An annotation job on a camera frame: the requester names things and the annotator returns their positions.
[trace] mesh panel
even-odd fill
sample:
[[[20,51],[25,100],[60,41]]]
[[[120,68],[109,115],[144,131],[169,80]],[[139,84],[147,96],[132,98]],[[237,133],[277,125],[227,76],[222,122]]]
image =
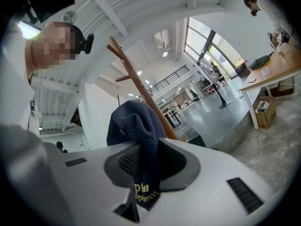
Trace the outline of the mesh panel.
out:
[[[118,160],[119,167],[127,174],[134,176],[139,166],[140,147],[136,146]]]
[[[159,148],[160,176],[161,180],[164,180],[180,172],[185,167],[187,159],[183,154],[163,143]]]

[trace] large window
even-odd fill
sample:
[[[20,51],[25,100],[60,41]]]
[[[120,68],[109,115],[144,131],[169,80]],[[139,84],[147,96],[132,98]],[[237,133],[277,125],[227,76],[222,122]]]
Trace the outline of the large window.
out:
[[[204,37],[208,38],[211,28],[207,27],[205,24],[199,22],[194,18],[189,18],[189,27],[194,28]]]
[[[188,28],[186,43],[197,53],[201,54],[206,41],[207,39],[205,39],[202,35],[195,32],[191,28]]]
[[[195,61],[198,61],[199,55],[187,45],[185,45],[185,52],[187,52],[190,57],[194,58]]]
[[[213,45],[209,49],[209,54],[213,55],[215,60],[220,63],[220,65],[227,71],[230,77],[234,77],[236,75],[236,72],[229,61]]]
[[[184,51],[195,61],[199,60],[203,49],[205,56],[219,64],[230,78],[237,77],[234,68],[243,62],[239,53],[219,34],[200,21],[190,17]]]
[[[239,53],[219,34],[215,34],[212,42],[235,66],[238,66],[243,62]]]

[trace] black vent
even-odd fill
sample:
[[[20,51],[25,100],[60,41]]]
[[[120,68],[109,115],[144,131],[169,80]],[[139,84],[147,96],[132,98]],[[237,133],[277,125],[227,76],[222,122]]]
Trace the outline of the black vent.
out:
[[[72,167],[72,166],[75,166],[77,164],[81,164],[83,162],[86,162],[86,159],[85,158],[78,158],[78,159],[75,159],[75,160],[71,160],[71,161],[65,161],[65,164],[67,167]]]
[[[179,173],[186,166],[187,159],[182,153],[160,142],[159,163],[161,180],[165,180]]]
[[[130,152],[122,156],[118,160],[119,167],[125,171],[127,174],[134,177],[136,175],[137,169],[140,166],[140,147],[135,146]]]
[[[249,214],[263,205],[263,202],[240,178],[233,178],[227,182]]]

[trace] polished concrete floor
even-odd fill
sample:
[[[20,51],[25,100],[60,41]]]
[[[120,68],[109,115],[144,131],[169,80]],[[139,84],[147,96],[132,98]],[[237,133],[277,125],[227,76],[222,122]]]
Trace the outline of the polished concrete floor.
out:
[[[188,106],[183,111],[183,123],[175,129],[179,139],[184,133],[188,139],[199,134],[207,147],[214,148],[249,113],[245,100],[238,98],[242,82],[236,78],[219,89],[226,100],[232,100],[223,109],[218,108],[221,101],[216,93]],[[301,85],[301,74],[294,77],[294,84]],[[301,87],[295,86],[294,90],[293,95],[275,99],[277,116],[271,128],[248,127],[245,139],[230,151],[269,182],[275,192],[287,184],[301,156]],[[250,93],[252,103],[258,93]]]
[[[301,85],[301,74],[294,78]],[[264,178],[278,191],[290,180],[301,156],[301,87],[276,98],[276,118],[269,129],[252,129],[230,154]]]
[[[238,89],[244,80],[245,78],[235,78],[228,82],[228,86],[219,89],[225,100],[232,100],[225,108],[219,108],[221,100],[216,92],[185,108],[181,118],[183,123],[175,129],[177,136],[182,138],[182,134],[186,133],[189,139],[199,134],[206,147],[214,147],[241,122],[248,112],[246,101],[243,98],[239,99],[241,92]],[[259,91],[257,89],[249,94],[252,103],[256,100]]]

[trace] person standing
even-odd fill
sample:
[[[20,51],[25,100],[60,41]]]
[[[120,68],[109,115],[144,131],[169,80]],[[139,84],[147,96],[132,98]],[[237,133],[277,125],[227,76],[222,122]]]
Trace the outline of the person standing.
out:
[[[215,65],[213,62],[210,63],[213,67],[213,70],[211,71],[211,73],[217,73],[218,76],[220,77],[220,79],[218,80],[219,82],[221,82],[223,84],[223,87],[227,86],[228,83],[225,81],[225,78],[223,77],[223,74],[221,73],[220,69],[217,67],[217,65]]]
[[[269,19],[273,23],[271,44],[274,47],[278,45],[277,37],[281,33],[281,28],[291,36],[294,40],[293,43],[295,42],[300,45],[298,34],[288,23],[284,13],[271,0],[244,0],[244,3],[255,14],[258,11],[264,11],[269,16]]]
[[[75,59],[83,47],[79,28],[51,22],[26,40],[17,24],[11,24],[0,44],[0,124],[19,125],[39,136],[39,117],[31,87],[33,72]]]

